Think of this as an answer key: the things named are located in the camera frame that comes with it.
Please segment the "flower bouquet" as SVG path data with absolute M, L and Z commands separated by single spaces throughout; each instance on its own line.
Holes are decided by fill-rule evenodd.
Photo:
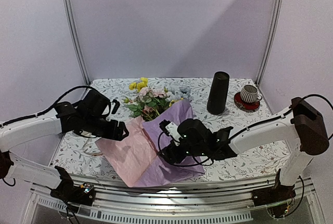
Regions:
M 200 160 L 187 156 L 181 162 L 166 161 L 167 149 L 180 147 L 165 126 L 175 127 L 193 118 L 191 88 L 187 85 L 157 88 L 141 77 L 129 84 L 136 92 L 124 103 L 133 119 L 128 122 L 126 156 L 119 176 L 129 187 L 163 186 L 204 174 Z

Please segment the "pink wrapping paper sheet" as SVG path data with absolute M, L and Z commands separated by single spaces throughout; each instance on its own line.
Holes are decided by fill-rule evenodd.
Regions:
M 143 129 L 143 122 L 140 116 L 128 121 L 129 136 L 122 141 L 100 138 L 95 142 L 117 175 L 130 188 L 154 186 L 148 179 L 147 169 L 157 153 Z

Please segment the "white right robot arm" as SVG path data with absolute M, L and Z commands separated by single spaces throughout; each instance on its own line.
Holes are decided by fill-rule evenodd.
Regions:
M 331 139 L 322 114 L 305 97 L 293 98 L 291 105 L 281 112 L 238 131 L 226 127 L 212 132 L 193 118 L 179 125 L 164 120 L 160 129 L 171 137 L 171 142 L 164 148 L 158 147 L 158 154 L 173 166 L 181 166 L 188 156 L 222 161 L 276 141 L 295 141 L 288 161 L 277 173 L 278 183 L 269 190 L 273 201 L 280 201 L 289 193 L 289 187 L 296 183 L 310 161 L 327 151 Z

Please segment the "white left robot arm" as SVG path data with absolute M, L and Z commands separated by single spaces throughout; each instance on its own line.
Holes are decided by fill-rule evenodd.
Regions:
M 74 132 L 79 136 L 92 134 L 114 141 L 129 136 L 124 122 L 108 120 L 120 106 L 91 88 L 85 97 L 75 103 L 57 99 L 46 110 L 1 123 L 1 179 L 21 179 L 51 189 L 66 200 L 77 196 L 72 178 L 62 167 L 49 167 L 23 159 L 11 149 L 23 143 L 51 135 Z

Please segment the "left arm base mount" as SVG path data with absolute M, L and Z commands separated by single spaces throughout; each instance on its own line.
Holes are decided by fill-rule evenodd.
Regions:
M 50 190 L 50 196 L 62 200 L 64 203 L 92 206 L 96 196 L 94 185 L 85 182 L 80 186 L 75 186 L 64 168 L 55 166 L 55 169 L 60 174 L 61 182 L 57 188 Z

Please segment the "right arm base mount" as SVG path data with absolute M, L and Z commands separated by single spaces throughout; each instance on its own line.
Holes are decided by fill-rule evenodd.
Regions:
M 284 186 L 281 184 L 280 172 L 281 169 L 278 170 L 275 176 L 275 183 L 273 186 L 251 191 L 251 199 L 254 203 L 254 206 L 263 206 L 283 202 L 280 205 L 275 205 L 268 208 L 268 213 L 276 219 L 287 216 L 289 212 L 289 204 L 287 203 L 287 200 L 291 200 L 296 196 L 294 185 Z

